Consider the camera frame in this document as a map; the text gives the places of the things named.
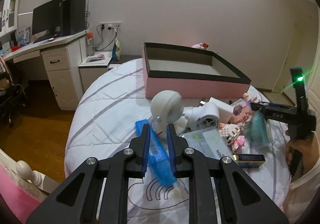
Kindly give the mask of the person's right hand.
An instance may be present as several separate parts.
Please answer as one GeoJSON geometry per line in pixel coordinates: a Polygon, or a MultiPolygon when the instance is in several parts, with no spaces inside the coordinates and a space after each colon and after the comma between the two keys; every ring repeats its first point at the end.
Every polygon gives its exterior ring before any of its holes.
{"type": "Polygon", "coordinates": [[[301,153],[297,170],[293,177],[293,181],[308,173],[317,163],[319,158],[318,141],[316,133],[313,131],[306,139],[290,138],[286,146],[286,162],[291,167],[294,161],[294,153],[301,153]]]}

